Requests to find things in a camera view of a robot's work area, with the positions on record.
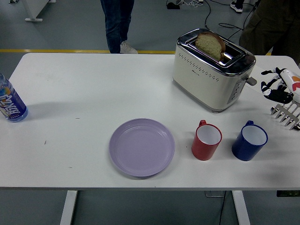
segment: bottle label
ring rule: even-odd
[[[13,92],[8,87],[0,89],[0,110],[9,120],[22,116],[26,111],[24,102],[16,91]]]

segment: toaster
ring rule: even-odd
[[[199,51],[195,41],[196,29],[180,36],[176,43],[173,80],[186,92],[213,112],[221,112],[231,106],[240,96],[245,83],[255,85],[250,77],[255,56],[233,42],[225,42],[222,61],[216,61]]]

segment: mug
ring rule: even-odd
[[[192,144],[192,153],[199,160],[208,160],[222,140],[221,131],[212,124],[201,120]]]
[[[240,160],[249,161],[253,159],[267,141],[266,131],[249,120],[232,145],[232,153]]]

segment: white sneaker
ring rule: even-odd
[[[138,54],[137,50],[131,47],[127,41],[123,41],[120,44],[120,47],[121,47],[120,49],[121,54]]]
[[[230,7],[236,12],[236,13],[242,13],[243,12],[243,8],[237,8],[236,7],[236,2],[232,2],[231,4],[230,4]]]

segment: purple plate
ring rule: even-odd
[[[161,123],[135,119],[123,123],[109,141],[113,163],[123,172],[147,177],[165,169],[173,158],[175,141]]]

